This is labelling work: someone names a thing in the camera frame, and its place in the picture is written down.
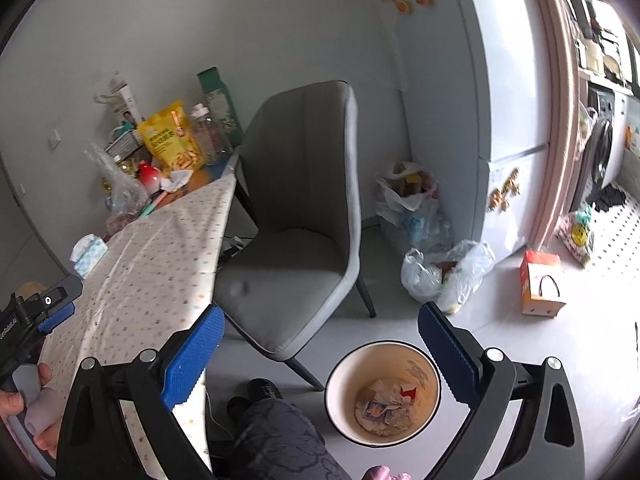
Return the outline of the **person's left hand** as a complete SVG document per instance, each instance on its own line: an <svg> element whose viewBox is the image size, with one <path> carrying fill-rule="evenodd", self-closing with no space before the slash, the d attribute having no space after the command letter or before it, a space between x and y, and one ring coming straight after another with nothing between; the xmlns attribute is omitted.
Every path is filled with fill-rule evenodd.
<svg viewBox="0 0 640 480"><path fill-rule="evenodd" d="M1 418L21 451L40 469L53 470L64 401L48 386L47 364L23 364L1 386Z"/></svg>

